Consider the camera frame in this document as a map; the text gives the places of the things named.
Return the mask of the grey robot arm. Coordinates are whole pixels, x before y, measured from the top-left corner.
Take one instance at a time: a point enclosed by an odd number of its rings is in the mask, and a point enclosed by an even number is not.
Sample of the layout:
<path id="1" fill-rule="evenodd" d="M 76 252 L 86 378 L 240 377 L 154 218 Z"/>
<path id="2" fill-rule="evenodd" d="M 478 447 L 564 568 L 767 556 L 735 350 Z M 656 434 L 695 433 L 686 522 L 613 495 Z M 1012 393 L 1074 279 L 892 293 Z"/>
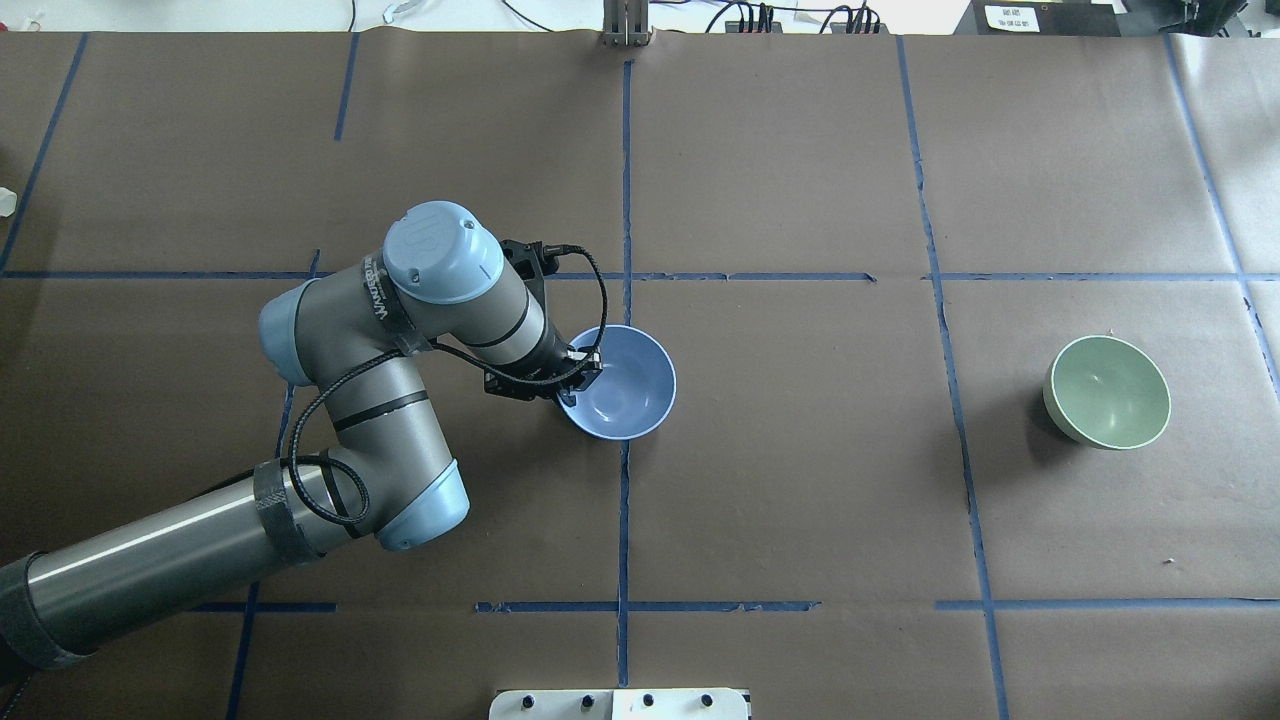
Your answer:
<path id="1" fill-rule="evenodd" d="M 572 243 L 498 240 L 456 202 L 419 204 L 357 265 L 273 299 L 259 340 L 315 398 L 275 459 L 172 509 L 3 569 L 3 684 L 68 667 L 102 644 L 371 536 L 388 551 L 456 528 L 460 462 L 415 364 L 444 354 L 521 401 L 588 388 L 603 334 L 566 342 L 544 282 Z"/>

